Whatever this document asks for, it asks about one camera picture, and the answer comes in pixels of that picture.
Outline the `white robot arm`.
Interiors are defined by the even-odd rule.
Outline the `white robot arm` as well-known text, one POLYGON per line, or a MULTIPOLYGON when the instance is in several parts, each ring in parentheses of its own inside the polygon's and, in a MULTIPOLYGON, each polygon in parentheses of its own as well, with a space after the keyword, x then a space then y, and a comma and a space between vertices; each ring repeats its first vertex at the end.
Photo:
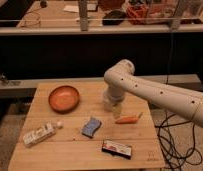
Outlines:
POLYGON ((123 59, 105 72, 104 81, 108 85, 104 93, 106 103, 116 105, 129 92, 203 128, 202 92, 142 79, 134 76, 134 71, 133 63, 123 59))

